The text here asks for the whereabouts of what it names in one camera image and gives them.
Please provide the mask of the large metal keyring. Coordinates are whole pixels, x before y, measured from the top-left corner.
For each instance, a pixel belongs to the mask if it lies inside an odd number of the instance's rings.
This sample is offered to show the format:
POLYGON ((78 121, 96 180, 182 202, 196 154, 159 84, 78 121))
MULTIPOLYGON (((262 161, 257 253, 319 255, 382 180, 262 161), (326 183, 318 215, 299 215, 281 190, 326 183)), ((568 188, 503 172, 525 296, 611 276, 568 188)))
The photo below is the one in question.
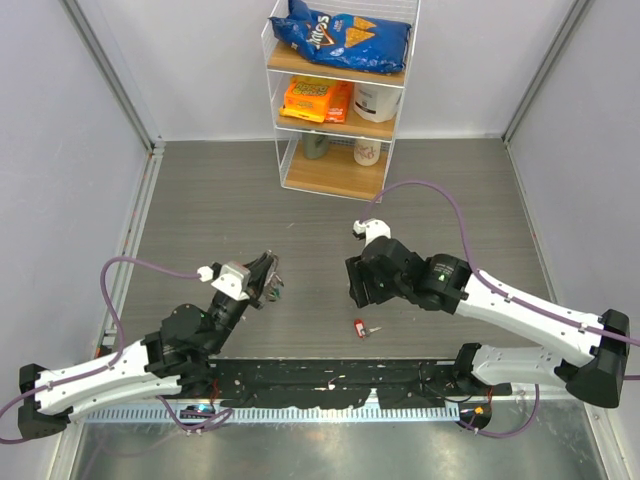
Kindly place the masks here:
POLYGON ((284 282, 276 271, 269 274, 265 283, 263 294, 268 302, 277 302, 281 299, 284 282))

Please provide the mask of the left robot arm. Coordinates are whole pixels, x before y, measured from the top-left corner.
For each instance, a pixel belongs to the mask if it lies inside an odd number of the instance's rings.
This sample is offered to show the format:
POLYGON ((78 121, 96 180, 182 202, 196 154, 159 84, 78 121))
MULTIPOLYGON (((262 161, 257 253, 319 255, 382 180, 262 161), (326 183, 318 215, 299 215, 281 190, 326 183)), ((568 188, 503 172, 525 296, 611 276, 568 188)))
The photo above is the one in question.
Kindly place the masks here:
POLYGON ((17 417, 22 441, 56 435, 72 421, 124 401, 207 395, 214 383, 210 357, 221 352, 248 308, 259 309, 276 297, 282 285, 278 263, 267 250, 245 264, 202 266, 185 277, 213 288, 207 309, 180 305, 158 331, 131 345, 125 345, 121 321, 115 318, 113 353, 58 370, 23 366, 17 417))

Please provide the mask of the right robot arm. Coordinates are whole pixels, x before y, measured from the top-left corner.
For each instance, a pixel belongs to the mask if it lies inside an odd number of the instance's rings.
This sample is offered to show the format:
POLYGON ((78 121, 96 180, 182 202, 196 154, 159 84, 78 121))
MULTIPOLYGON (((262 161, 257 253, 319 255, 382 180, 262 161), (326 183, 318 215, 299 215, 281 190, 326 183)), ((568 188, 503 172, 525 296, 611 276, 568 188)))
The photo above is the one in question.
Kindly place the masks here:
POLYGON ((630 321, 608 309, 597 315, 566 309, 532 296, 448 254, 422 258, 396 239, 378 237, 345 261, 349 295, 356 305, 400 298, 425 311, 488 322, 532 341, 530 347, 463 345, 456 357, 455 387, 528 383, 562 387, 578 400, 616 408, 629 356, 630 321))

